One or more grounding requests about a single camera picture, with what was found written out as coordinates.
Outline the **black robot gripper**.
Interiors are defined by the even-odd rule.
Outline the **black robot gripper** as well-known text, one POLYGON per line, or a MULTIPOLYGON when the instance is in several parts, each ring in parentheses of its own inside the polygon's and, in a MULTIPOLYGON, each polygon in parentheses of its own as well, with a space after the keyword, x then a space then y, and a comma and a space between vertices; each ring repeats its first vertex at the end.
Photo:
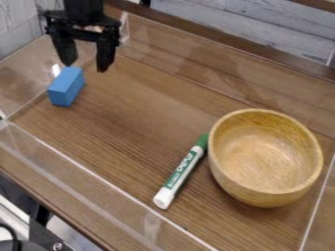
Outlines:
POLYGON ((63 0, 63 4, 61 10, 41 12, 59 59, 67 67, 76 62, 73 39, 97 41, 97 71, 104 73, 113 63, 121 22, 104 13, 104 0, 63 0))

